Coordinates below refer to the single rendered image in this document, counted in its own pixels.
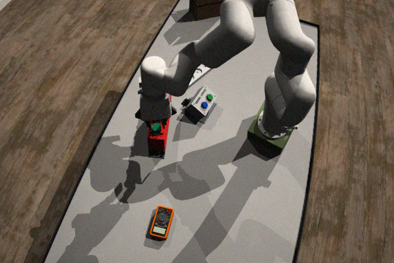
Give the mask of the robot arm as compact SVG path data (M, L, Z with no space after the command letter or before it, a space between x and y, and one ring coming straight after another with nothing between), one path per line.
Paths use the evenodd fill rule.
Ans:
M316 100L306 69L315 43L302 32L293 0L224 1L220 25L200 41L186 45L169 68L157 56L142 61L138 94L149 102L161 101L166 93L184 95L201 64L218 68L248 48L255 40L254 17L264 16L270 41L280 53L275 72L265 81L265 105L258 127L271 139L281 138L289 128L297 130Z

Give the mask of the orange digital multimeter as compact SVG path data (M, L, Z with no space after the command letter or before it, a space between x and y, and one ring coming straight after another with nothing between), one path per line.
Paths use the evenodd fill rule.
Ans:
M158 206L150 230L150 236L160 240L167 240L174 210L164 206Z

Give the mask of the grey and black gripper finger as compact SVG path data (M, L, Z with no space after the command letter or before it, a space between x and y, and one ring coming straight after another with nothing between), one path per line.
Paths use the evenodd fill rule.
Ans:
M138 118L138 119L141 119L141 116L140 116L140 109L136 112L135 117ZM142 120L142 119L141 119L141 120ZM147 127L149 128L149 130L151 130L151 122L150 122L150 121L144 121L144 122L146 122Z
M172 110L172 115L174 115L174 114L177 113L177 110L176 110L173 106L171 106L171 110ZM171 115L171 116L172 116L172 115ZM167 119L169 119L169 118L167 118ZM163 129L165 129L165 125L166 125L167 119L162 119L162 122L163 122Z

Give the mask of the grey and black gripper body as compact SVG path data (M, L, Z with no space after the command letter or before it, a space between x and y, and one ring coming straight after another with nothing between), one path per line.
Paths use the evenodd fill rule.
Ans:
M171 115L171 99L168 93L159 102L149 102L140 95L140 116L143 121L167 119Z

